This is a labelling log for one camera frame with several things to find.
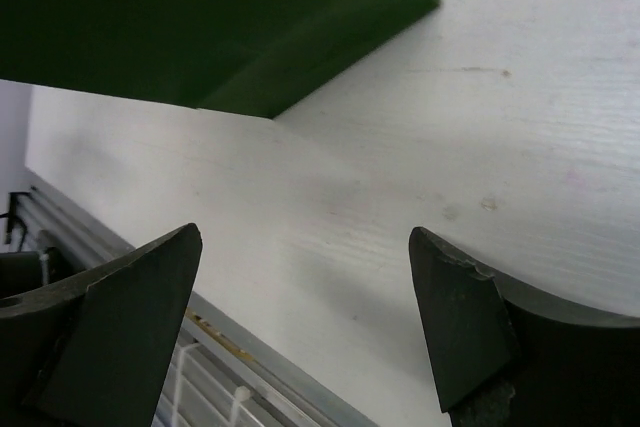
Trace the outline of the green paper bag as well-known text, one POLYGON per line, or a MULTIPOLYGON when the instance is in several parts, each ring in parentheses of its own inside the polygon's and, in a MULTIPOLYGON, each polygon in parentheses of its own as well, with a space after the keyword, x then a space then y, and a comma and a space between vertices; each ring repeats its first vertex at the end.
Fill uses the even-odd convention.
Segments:
POLYGON ((274 118, 439 3, 1 0, 1 75, 274 118))

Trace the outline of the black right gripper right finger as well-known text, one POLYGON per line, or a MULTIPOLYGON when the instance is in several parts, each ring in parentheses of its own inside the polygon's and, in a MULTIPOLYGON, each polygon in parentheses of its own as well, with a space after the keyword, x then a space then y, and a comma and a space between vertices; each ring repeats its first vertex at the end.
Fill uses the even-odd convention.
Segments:
POLYGON ((639 321, 519 281, 423 227, 409 257, 442 412, 455 426, 635 426, 639 321))

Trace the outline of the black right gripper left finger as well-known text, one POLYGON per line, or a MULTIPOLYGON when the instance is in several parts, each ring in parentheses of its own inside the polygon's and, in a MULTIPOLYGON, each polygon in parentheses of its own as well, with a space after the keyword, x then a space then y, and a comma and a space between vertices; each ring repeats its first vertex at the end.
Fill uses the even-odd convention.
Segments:
POLYGON ((152 423, 202 252, 194 224, 79 271, 1 257, 1 422, 152 423))

